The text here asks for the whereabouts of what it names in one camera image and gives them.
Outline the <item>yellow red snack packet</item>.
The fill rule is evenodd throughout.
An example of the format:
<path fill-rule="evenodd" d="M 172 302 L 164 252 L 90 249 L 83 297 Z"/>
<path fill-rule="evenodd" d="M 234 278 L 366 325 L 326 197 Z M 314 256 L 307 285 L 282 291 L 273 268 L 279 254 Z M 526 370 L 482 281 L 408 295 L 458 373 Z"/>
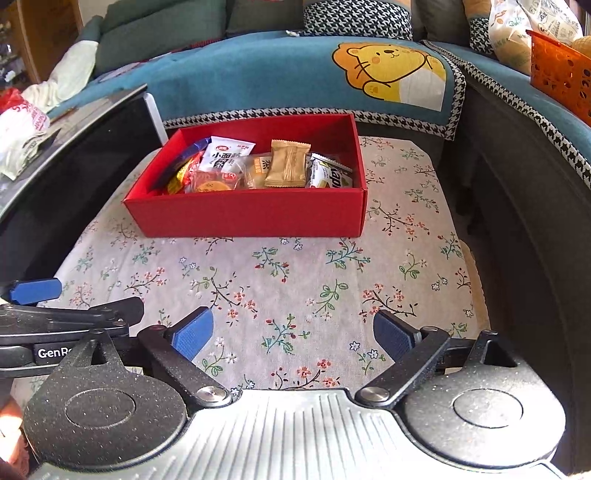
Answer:
<path fill-rule="evenodd" d="M 190 190 L 192 179 L 199 171 L 199 164 L 203 155 L 204 153 L 202 152 L 192 155 L 183 167 L 176 172 L 166 186 L 166 192 L 168 195 L 186 193 Z"/>

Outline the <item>white spicy gluten strip packet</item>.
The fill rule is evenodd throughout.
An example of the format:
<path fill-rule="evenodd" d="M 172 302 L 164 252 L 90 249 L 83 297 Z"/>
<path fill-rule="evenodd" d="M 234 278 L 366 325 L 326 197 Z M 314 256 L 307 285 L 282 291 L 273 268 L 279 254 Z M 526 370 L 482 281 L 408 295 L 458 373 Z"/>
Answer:
<path fill-rule="evenodd" d="M 256 144 L 238 139 L 211 136 L 198 170 L 201 172 L 229 172 L 235 160 L 249 156 Z"/>

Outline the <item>purple wafer biscuit packet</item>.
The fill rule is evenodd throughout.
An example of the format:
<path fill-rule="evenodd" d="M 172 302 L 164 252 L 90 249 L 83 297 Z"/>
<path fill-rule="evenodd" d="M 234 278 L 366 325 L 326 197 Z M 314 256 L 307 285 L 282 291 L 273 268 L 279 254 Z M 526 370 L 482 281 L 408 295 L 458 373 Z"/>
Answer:
<path fill-rule="evenodd" d="M 202 138 L 191 143 L 187 146 L 176 158 L 174 163 L 172 164 L 172 169 L 174 172 L 178 171 L 183 165 L 185 165 L 191 158 L 195 155 L 204 152 L 207 149 L 207 146 L 211 142 L 209 137 Z"/>

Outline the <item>white Kapron wafer packet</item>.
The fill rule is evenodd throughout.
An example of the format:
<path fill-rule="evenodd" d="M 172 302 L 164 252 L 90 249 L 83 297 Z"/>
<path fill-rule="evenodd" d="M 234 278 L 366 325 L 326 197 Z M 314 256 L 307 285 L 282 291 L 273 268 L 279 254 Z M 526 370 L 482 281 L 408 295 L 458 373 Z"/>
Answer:
<path fill-rule="evenodd" d="M 308 156 L 308 188 L 353 187 L 353 170 L 329 157 L 312 153 Z"/>

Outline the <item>black glass coffee table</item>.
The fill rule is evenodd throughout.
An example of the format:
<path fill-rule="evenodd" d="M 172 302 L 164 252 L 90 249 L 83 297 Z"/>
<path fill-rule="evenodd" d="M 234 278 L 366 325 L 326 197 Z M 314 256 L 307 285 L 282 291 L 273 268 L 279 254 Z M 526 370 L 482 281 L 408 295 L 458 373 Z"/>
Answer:
<path fill-rule="evenodd" d="M 19 177 L 1 180 L 1 280 L 53 276 L 117 187 L 167 140 L 146 86 L 71 108 Z"/>

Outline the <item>floral tablecloth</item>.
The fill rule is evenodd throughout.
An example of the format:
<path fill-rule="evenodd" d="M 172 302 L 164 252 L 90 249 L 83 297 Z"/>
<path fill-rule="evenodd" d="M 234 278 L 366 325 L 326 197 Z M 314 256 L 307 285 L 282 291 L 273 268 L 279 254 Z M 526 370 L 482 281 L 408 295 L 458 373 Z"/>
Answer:
<path fill-rule="evenodd" d="M 213 314 L 197 366 L 228 389 L 359 389 L 390 366 L 373 335 L 380 310 L 474 338 L 489 325 L 475 261 L 429 155 L 361 139 L 369 202 L 359 238 L 156 238 L 141 234 L 121 186 L 59 268 L 55 308 L 129 296 L 142 325 Z"/>

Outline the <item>white red plastic bag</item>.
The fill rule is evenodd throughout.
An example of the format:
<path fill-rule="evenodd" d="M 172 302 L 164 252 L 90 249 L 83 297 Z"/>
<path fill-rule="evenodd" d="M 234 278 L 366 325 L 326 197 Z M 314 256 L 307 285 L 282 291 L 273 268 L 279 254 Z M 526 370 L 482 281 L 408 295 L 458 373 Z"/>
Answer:
<path fill-rule="evenodd" d="M 47 113 L 59 104 L 56 84 L 42 82 L 1 93 L 1 174 L 14 181 L 49 129 Z"/>

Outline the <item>clear wrapped round pastry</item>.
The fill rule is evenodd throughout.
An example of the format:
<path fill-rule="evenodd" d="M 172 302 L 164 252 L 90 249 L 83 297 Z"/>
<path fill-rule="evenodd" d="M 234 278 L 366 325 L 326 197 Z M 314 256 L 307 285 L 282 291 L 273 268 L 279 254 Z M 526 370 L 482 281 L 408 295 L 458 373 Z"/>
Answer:
<path fill-rule="evenodd" d="M 242 184 L 242 174 L 221 171 L 197 171 L 193 175 L 190 192 L 206 193 L 218 191 L 232 191 Z"/>

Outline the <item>clear wrapped brown bun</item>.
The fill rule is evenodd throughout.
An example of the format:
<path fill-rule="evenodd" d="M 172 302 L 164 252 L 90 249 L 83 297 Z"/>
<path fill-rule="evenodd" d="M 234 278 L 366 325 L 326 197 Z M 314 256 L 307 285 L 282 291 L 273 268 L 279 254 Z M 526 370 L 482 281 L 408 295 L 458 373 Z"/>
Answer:
<path fill-rule="evenodd" d="M 273 156 L 270 153 L 246 156 L 242 161 L 242 178 L 247 189 L 263 189 Z"/>

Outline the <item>red cardboard box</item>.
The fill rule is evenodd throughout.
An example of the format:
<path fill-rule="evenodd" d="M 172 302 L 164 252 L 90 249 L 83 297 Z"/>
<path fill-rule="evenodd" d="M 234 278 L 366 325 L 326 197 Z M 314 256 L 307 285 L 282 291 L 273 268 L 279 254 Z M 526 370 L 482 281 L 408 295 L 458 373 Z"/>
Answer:
<path fill-rule="evenodd" d="M 300 141 L 335 155 L 353 170 L 349 188 L 238 189 L 167 195 L 155 182 L 191 143 L 211 135 L 254 143 Z M 351 114 L 308 114 L 224 121 L 178 129 L 145 167 L 123 204 L 147 237 L 360 236 L 368 187 L 356 121 Z"/>

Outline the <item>beige wrapped biscuit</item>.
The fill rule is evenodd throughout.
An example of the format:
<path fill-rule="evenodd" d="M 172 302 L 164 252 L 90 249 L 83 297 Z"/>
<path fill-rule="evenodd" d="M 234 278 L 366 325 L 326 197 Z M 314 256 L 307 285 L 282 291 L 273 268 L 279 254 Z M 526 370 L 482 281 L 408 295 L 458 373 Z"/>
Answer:
<path fill-rule="evenodd" d="M 273 140 L 271 163 L 266 174 L 266 188 L 304 188 L 307 182 L 305 161 L 311 145 L 307 143 Z"/>

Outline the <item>teal lion sofa cover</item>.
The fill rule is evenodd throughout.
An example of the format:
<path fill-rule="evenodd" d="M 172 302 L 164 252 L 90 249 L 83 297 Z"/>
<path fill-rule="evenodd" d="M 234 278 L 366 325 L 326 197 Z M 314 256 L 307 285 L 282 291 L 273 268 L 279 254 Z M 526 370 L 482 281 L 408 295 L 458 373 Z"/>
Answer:
<path fill-rule="evenodd" d="M 532 120 L 584 182 L 590 180 L 590 129 L 534 88 L 527 76 L 467 47 L 423 41 L 394 46 L 443 64 L 445 79 L 419 71 L 403 81 L 402 100 L 363 93 L 356 61 L 342 58 L 356 37 L 247 34 L 167 53 L 88 83 L 51 111 L 57 117 L 124 89 L 146 86 L 168 129 L 239 118 L 352 113 L 356 121 L 454 138 L 466 83 L 474 80 Z"/>

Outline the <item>orange plastic basket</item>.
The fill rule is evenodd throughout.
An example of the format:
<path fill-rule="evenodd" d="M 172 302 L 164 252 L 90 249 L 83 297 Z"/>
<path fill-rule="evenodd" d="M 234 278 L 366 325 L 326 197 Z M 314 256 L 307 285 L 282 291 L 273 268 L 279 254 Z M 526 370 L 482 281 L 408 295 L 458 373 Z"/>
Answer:
<path fill-rule="evenodd" d="M 528 30 L 530 83 L 590 124 L 590 58 L 554 38 Z"/>

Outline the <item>houndstooth orange cushion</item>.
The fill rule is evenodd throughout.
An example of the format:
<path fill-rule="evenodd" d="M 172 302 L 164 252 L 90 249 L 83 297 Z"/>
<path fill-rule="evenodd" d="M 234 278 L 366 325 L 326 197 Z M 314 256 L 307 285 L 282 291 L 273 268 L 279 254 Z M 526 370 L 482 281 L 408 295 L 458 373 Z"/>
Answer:
<path fill-rule="evenodd" d="M 490 0 L 464 0 L 465 15 L 470 29 L 470 48 L 479 54 L 494 54 L 489 35 Z"/>
<path fill-rule="evenodd" d="M 307 36 L 413 39 L 411 1 L 304 1 L 303 15 Z"/>

